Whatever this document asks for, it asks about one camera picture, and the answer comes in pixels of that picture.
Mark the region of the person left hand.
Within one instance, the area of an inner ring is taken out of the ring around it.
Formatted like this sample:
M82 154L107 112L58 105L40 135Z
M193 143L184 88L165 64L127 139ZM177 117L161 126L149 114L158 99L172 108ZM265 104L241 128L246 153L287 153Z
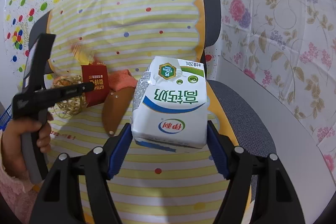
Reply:
M45 154L50 150L52 115L43 122L29 118L11 120L1 137L1 182L14 180L38 184L48 174Z

